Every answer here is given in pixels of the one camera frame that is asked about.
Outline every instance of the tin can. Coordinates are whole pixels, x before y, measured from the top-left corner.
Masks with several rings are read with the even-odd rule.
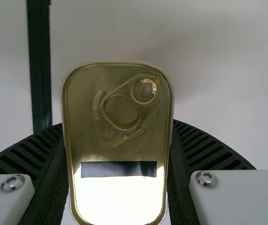
[[[80,225],[157,225],[167,210],[173,92],[156,67],[95,61],[61,89],[70,205]]]

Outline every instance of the pull tab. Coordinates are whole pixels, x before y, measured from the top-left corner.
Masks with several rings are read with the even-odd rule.
[[[160,94],[159,78],[140,74],[105,95],[100,103],[100,114],[119,133],[131,133],[141,126]]]

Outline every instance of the white background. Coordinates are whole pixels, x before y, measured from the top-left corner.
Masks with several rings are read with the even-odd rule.
[[[70,68],[142,60],[175,90],[175,119],[268,169],[268,0],[53,0],[54,124]],[[0,151],[32,134],[25,1],[0,1]],[[62,224],[72,224],[66,205]]]
[[[0,152],[32,132],[26,4],[0,0]]]

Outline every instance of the black strip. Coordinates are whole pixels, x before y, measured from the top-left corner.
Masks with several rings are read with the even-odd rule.
[[[157,177],[155,161],[82,162],[81,177]]]
[[[27,0],[33,131],[52,125],[50,81],[50,0]]]

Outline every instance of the metal bolt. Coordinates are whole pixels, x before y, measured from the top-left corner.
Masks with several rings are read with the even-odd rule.
[[[210,171],[199,171],[195,178],[196,181],[203,187],[214,188],[218,184],[217,177]]]
[[[12,175],[5,179],[0,186],[0,189],[9,193],[15,190],[18,190],[25,183],[25,177],[22,175]]]

